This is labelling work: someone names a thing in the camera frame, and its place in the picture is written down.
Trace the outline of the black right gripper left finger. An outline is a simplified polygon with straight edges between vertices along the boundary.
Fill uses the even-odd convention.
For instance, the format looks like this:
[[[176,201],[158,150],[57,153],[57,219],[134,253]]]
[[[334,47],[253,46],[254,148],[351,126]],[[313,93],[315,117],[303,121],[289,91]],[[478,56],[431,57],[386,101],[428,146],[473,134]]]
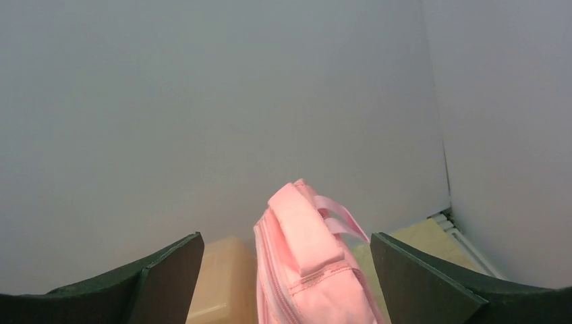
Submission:
[[[137,261],[46,294],[1,295],[2,323],[185,323],[204,241],[194,232]]]

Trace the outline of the pink student backpack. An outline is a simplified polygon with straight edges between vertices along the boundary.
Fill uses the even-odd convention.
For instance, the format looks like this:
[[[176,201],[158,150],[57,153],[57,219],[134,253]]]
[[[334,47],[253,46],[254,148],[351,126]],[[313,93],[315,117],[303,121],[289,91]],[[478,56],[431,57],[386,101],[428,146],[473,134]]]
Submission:
[[[259,323],[383,323],[342,235],[370,240],[343,205],[299,179],[269,198],[254,234]]]

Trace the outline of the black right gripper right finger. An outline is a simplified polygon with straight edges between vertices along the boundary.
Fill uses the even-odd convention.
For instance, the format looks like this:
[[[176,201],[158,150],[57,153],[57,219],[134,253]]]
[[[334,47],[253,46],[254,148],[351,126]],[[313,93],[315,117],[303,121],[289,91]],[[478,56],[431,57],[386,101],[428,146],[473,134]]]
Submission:
[[[571,288],[497,279],[385,233],[370,249],[392,323],[570,323]]]

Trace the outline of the translucent orange plastic box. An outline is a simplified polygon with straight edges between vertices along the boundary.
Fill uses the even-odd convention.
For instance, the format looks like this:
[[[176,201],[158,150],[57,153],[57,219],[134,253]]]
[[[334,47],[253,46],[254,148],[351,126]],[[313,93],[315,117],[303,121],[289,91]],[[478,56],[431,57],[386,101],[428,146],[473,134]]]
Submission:
[[[187,323],[257,323],[256,258],[237,237],[207,244]]]

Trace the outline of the aluminium rail base frame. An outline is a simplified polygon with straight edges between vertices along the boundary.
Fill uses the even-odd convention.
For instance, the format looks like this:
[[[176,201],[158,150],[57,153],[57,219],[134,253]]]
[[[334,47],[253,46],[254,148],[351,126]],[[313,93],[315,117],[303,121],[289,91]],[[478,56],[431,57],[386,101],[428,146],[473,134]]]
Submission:
[[[506,277],[465,237],[462,231],[455,225],[453,221],[452,209],[446,209],[441,213],[429,216],[429,219],[435,221],[441,230],[452,239],[463,251],[463,254],[470,260],[477,272],[494,277],[497,279],[506,279]]]

